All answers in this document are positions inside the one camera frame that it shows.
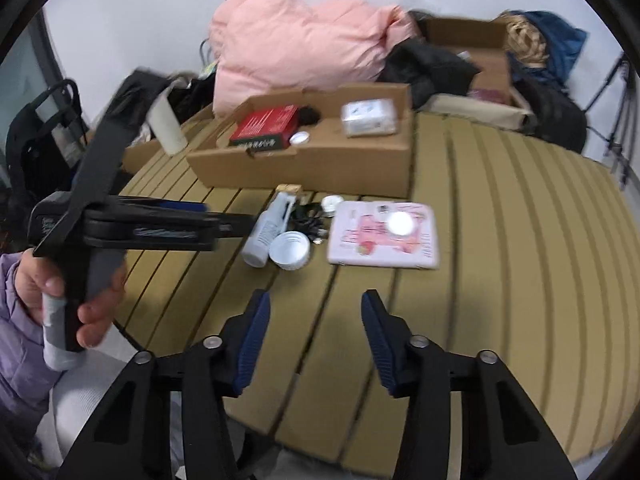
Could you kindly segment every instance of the white wall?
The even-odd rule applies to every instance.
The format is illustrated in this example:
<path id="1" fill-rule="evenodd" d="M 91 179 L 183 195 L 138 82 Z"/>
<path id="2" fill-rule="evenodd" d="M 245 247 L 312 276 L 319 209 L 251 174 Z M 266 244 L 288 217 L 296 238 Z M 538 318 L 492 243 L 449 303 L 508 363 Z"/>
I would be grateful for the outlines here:
<path id="1" fill-rule="evenodd" d="M 93 119 L 122 79 L 137 66 L 161 72 L 198 70 L 198 45 L 223 0 L 50 0 L 45 7 L 52 42 L 65 75 L 78 81 L 82 104 Z M 321 0 L 305 0 L 310 4 Z M 439 14 L 493 19 L 505 9 L 551 10 L 590 33 L 569 82 L 585 105 L 621 49 L 584 0 L 368 0 L 373 4 L 421 7 Z M 621 83 L 607 92 L 591 115 L 593 126 L 610 129 Z M 600 158 L 602 144 L 586 154 Z"/>

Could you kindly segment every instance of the hand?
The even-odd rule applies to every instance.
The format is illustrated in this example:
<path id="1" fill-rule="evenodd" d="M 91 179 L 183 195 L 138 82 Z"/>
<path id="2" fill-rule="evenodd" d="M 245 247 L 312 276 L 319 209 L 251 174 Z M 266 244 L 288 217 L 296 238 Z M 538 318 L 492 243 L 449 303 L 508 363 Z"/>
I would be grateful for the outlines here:
<path id="1" fill-rule="evenodd" d="M 113 275 L 110 288 L 78 309 L 78 319 L 84 326 L 78 330 L 80 346 L 92 348 L 102 341 L 113 322 L 116 307 L 124 298 L 127 267 L 123 264 Z M 46 258 L 35 258 L 33 249 L 22 254 L 15 272 L 15 291 L 22 300 L 27 314 L 42 325 L 42 293 L 61 298 L 65 295 L 65 282 L 56 265 Z"/>

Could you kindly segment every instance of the white spray bottle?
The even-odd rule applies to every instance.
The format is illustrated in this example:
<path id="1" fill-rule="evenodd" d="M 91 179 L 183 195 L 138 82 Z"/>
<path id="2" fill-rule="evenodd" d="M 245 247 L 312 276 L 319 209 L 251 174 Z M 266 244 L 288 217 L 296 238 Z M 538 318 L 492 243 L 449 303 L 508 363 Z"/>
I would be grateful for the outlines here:
<path id="1" fill-rule="evenodd" d="M 269 246 L 287 228 L 296 197 L 280 192 L 262 212 L 254 230 L 242 248 L 242 259 L 252 267 L 264 267 L 269 259 Z"/>

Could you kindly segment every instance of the pink booklet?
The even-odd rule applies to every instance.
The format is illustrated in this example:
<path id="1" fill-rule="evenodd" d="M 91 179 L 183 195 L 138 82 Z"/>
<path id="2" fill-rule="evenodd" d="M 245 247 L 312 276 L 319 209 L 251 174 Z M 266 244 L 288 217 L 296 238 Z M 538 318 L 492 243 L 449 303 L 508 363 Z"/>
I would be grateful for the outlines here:
<path id="1" fill-rule="evenodd" d="M 389 232 L 387 220 L 404 211 L 414 220 L 407 236 Z M 335 212 L 327 258 L 331 264 L 438 267 L 438 237 L 433 210 L 412 202 L 343 202 Z"/>

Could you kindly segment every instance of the metal screw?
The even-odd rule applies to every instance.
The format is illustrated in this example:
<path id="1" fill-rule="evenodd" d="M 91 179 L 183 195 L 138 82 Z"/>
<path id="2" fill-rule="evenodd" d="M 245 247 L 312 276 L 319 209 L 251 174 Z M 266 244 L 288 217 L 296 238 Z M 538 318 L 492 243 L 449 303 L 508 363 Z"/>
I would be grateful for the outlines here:
<path id="1" fill-rule="evenodd" d="M 480 360 L 488 365 L 495 365 L 498 362 L 498 354 L 491 350 L 482 350 Z"/>
<path id="2" fill-rule="evenodd" d="M 149 352 L 138 352 L 133 357 L 133 361 L 137 365 L 146 365 L 149 361 L 151 361 L 151 354 Z"/>
<path id="3" fill-rule="evenodd" d="M 202 344 L 204 345 L 204 348 L 208 348 L 210 350 L 213 348 L 220 348 L 222 346 L 222 339 L 217 335 L 212 335 L 207 337 Z"/>
<path id="4" fill-rule="evenodd" d="M 429 340 L 423 335 L 412 335 L 409 344 L 416 348 L 426 348 L 429 346 Z"/>

